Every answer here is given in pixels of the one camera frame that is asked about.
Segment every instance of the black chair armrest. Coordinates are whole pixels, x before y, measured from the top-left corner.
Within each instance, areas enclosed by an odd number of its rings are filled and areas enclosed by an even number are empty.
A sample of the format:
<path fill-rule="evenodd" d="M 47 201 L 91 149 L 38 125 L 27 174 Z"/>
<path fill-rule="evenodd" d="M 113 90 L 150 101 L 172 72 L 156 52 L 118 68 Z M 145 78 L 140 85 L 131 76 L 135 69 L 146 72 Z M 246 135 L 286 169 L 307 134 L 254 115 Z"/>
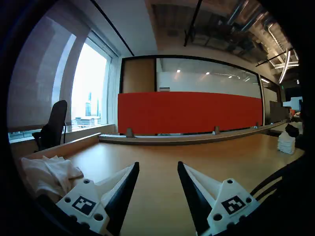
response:
<path fill-rule="evenodd" d="M 41 133 L 40 132 L 34 132 L 34 133 L 32 133 L 32 136 L 34 137 L 34 139 L 36 141 L 38 151 L 40 151 L 41 150 L 41 143 L 39 141 L 39 138 L 41 137 Z"/>
<path fill-rule="evenodd" d="M 38 139 L 41 137 L 41 133 L 40 132 L 34 132 L 32 133 L 32 136 L 35 138 L 35 139 Z"/>

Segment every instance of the white cloth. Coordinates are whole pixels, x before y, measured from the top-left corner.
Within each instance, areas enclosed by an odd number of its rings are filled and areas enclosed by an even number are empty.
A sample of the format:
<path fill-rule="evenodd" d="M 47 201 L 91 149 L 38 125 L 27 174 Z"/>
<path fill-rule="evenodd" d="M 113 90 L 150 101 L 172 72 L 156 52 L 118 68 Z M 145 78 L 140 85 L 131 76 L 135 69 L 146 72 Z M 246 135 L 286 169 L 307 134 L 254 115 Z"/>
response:
<path fill-rule="evenodd" d="M 26 178 L 36 193 L 48 195 L 54 202 L 64 197 L 70 190 L 69 179 L 82 176 L 78 167 L 74 167 L 70 160 L 54 156 L 42 159 L 22 158 L 22 167 Z"/>
<path fill-rule="evenodd" d="M 278 150 L 293 154 L 295 151 L 295 138 L 291 137 L 286 131 L 282 132 L 278 139 Z"/>

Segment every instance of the sky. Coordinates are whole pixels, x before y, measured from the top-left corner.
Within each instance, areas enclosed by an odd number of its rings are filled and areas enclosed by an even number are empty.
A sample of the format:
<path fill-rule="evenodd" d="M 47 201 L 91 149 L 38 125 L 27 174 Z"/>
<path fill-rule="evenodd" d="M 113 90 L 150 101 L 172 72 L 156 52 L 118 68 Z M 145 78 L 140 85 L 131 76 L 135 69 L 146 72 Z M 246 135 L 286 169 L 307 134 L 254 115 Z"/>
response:
<path fill-rule="evenodd" d="M 92 93 L 91 114 L 96 114 L 97 99 L 102 107 L 106 58 L 84 43 L 79 56 L 71 97 L 71 119 L 85 116 L 85 103 Z"/>

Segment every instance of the chair backrest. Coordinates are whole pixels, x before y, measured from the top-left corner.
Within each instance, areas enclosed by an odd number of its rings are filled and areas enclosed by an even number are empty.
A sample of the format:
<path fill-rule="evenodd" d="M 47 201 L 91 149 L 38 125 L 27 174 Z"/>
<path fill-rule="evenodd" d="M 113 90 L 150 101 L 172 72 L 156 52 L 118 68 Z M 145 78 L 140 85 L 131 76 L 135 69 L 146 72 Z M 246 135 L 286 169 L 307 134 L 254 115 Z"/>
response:
<path fill-rule="evenodd" d="M 51 132 L 51 136 L 53 138 L 53 146 L 60 144 L 60 139 L 62 135 L 63 126 L 65 125 L 67 113 L 67 101 L 61 100 L 56 102 L 50 113 L 48 127 L 49 131 Z"/>

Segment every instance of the window blind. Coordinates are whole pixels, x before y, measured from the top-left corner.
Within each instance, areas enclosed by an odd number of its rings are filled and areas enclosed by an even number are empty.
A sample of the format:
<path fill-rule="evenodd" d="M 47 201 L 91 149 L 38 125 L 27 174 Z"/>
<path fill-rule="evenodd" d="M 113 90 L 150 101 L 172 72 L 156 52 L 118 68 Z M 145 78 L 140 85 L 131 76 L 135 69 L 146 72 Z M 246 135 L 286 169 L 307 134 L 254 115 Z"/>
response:
<path fill-rule="evenodd" d="M 76 65 L 90 28 L 59 1 L 37 23 L 26 40 L 12 74 L 7 106 L 8 131 L 34 129 L 48 122 L 54 103 L 68 103 Z"/>

